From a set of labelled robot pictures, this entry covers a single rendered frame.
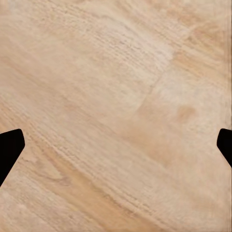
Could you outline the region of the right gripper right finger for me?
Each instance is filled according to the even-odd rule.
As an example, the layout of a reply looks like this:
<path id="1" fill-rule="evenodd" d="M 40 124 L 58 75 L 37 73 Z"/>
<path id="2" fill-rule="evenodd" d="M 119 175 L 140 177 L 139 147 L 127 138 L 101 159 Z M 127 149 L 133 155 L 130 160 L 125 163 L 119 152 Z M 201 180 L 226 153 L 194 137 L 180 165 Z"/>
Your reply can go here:
<path id="1" fill-rule="evenodd" d="M 217 147 L 232 167 L 232 130 L 222 128 L 217 138 Z"/>

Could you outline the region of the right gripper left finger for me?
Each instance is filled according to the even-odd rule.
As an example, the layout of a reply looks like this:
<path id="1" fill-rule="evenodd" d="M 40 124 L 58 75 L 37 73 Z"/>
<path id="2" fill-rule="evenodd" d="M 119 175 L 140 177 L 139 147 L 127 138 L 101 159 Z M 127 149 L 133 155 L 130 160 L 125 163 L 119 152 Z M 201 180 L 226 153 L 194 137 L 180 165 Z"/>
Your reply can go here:
<path id="1" fill-rule="evenodd" d="M 21 129 L 0 134 L 0 187 L 25 147 Z"/>

